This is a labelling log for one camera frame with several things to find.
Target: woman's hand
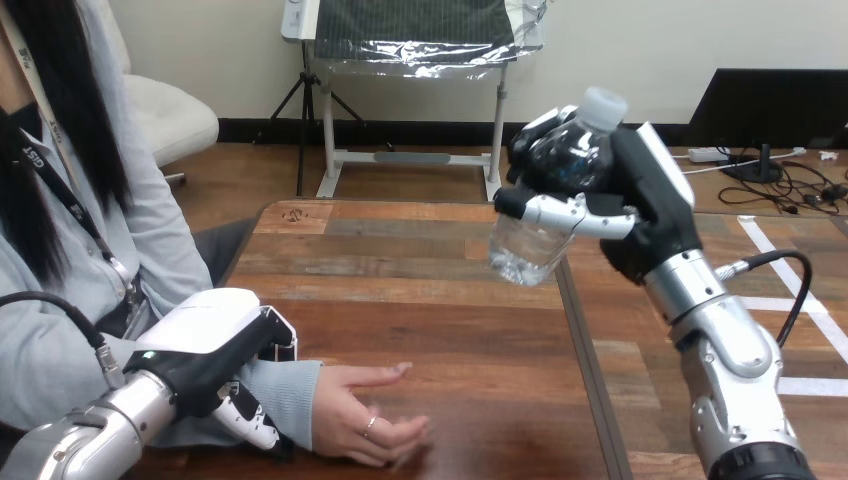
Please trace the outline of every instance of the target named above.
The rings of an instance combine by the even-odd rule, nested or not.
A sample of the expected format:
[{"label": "woman's hand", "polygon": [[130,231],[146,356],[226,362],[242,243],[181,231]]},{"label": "woman's hand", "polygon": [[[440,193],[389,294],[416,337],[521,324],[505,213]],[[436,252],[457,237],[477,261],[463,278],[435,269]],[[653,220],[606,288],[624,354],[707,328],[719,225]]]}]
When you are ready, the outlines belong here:
[{"label": "woman's hand", "polygon": [[351,393],[355,387],[393,385],[410,368],[411,363],[393,368],[322,367],[312,404],[312,449],[315,453],[349,457],[365,465],[383,467],[426,442],[430,423],[427,417],[392,424]]}]

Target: tripod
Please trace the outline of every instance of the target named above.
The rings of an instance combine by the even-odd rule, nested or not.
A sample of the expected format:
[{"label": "tripod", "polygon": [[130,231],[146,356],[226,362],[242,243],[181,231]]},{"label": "tripod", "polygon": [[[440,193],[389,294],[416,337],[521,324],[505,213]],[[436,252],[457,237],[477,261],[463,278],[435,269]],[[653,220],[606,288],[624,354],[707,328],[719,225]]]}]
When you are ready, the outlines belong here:
[{"label": "tripod", "polygon": [[[303,57],[303,71],[300,72],[300,78],[297,83],[294,84],[294,87],[289,91],[286,98],[283,99],[283,102],[280,103],[280,106],[277,107],[277,110],[274,111],[274,114],[271,115],[271,118],[268,120],[268,124],[259,131],[259,134],[256,135],[256,139],[253,141],[254,145],[261,144],[262,138],[265,136],[265,131],[271,127],[274,123],[274,120],[280,115],[280,112],[286,107],[289,103],[289,100],[292,99],[295,92],[303,86],[303,109],[300,117],[300,151],[298,153],[298,162],[297,162],[297,196],[300,197],[303,195],[303,158],[306,153],[306,138],[309,132],[311,132],[315,127],[315,102],[312,96],[312,87],[315,85],[321,86],[321,79],[318,78],[317,75],[312,73],[312,69],[309,66],[309,52],[306,48],[306,42],[300,42],[301,55]],[[330,92],[332,99],[338,103],[347,113],[349,113],[359,124],[361,127],[368,127],[368,123],[359,116],[356,111],[354,111],[350,106],[344,102],[338,95],[334,92]],[[382,140],[381,143],[386,145],[386,148],[389,149],[390,152],[395,151],[395,147],[388,141]]]}]

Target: wall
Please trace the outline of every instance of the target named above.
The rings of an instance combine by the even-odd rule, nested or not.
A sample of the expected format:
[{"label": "wall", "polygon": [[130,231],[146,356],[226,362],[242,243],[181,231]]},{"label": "wall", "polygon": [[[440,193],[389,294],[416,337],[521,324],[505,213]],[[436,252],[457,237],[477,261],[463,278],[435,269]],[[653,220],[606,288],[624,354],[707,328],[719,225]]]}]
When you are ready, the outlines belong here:
[{"label": "wall", "polygon": [[[112,5],[134,73],[185,89],[219,117],[262,118],[300,71],[299,46],[279,34],[284,2]],[[506,120],[532,120],[597,84],[629,100],[628,122],[687,123],[716,67],[848,68],[846,18],[844,0],[556,0],[545,49],[510,68]],[[338,80],[337,93],[371,120],[494,116],[494,77]],[[299,98],[283,116],[300,116]]]}]

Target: white office chair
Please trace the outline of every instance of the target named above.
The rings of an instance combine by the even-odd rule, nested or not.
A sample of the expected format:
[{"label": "white office chair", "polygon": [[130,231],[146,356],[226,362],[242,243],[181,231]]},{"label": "white office chair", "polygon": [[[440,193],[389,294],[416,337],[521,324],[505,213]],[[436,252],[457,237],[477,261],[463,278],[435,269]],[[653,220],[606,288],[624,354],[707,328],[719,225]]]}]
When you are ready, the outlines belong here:
[{"label": "white office chair", "polygon": [[[214,145],[218,140],[218,117],[212,109],[177,87],[132,75],[129,52],[109,0],[90,1],[100,10],[118,52],[127,91],[138,110],[156,165],[163,167]],[[165,178],[169,183],[186,181],[184,173]]]}]

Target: robotic arm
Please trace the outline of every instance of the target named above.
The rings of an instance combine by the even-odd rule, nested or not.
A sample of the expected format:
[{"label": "robotic arm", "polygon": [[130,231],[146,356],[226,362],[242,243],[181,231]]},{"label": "robotic arm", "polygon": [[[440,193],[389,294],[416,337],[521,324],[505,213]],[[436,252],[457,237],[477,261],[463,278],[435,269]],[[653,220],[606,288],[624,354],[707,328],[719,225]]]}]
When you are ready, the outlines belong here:
[{"label": "robotic arm", "polygon": [[278,358],[296,359],[295,330],[276,310],[260,306],[246,290],[198,293],[137,340],[125,384],[108,346],[98,348],[110,391],[24,436],[0,480],[118,479],[138,462],[144,445],[187,416],[211,415],[235,438],[282,450],[290,446],[287,439],[250,392],[232,381],[268,348]]},{"label": "robotic arm", "polygon": [[[520,176],[533,143],[570,118],[553,111],[510,148]],[[650,124],[612,135],[606,192],[563,198],[504,188],[495,209],[574,235],[600,238],[612,266],[648,292],[670,327],[692,399],[690,430],[709,480],[814,479],[778,398],[780,349],[722,284],[702,252],[694,195]],[[746,271],[745,265],[723,272]]]}]

